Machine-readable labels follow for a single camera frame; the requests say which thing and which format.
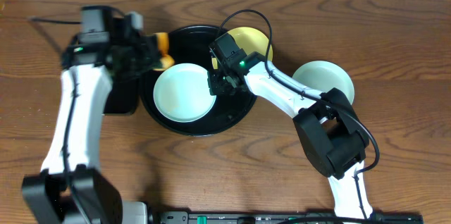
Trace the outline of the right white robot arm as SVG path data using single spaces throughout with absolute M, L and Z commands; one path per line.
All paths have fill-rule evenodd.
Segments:
M 247 54 L 229 34 L 217 37 L 209 51 L 217 62 L 208 76 L 211 94 L 249 92 L 290 116 L 308 161 L 328 178 L 335 215 L 370 219 L 373 209 L 363 174 L 374 166 L 365 166 L 364 159 L 368 145 L 377 143 L 345 94 L 337 88 L 322 92 L 304 86 L 277 69 L 268 54 Z

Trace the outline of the mint green plate with stain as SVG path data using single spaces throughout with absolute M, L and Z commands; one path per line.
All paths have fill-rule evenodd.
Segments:
M 355 91 L 351 77 L 340 66 L 329 61 L 305 63 L 294 72 L 292 78 L 322 92 L 337 88 L 345 94 L 351 104 L 354 102 Z

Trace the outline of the yellow green scrub sponge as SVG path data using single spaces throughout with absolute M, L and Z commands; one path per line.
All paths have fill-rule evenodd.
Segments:
M 161 65 L 158 68 L 155 68 L 155 71 L 164 71 L 170 68 L 175 64 L 174 59 L 168 54 L 169 50 L 169 36 L 166 32 L 157 32 L 154 34 L 156 37 L 157 49 L 161 53 L 160 63 Z

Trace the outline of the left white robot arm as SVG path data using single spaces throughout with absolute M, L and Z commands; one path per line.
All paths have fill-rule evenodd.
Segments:
M 116 82 L 165 69 L 167 36 L 148 36 L 137 12 L 84 6 L 80 31 L 61 53 L 61 102 L 40 172 L 24 177 L 22 196 L 38 223 L 149 223 L 141 201 L 126 201 L 101 174 L 104 109 Z

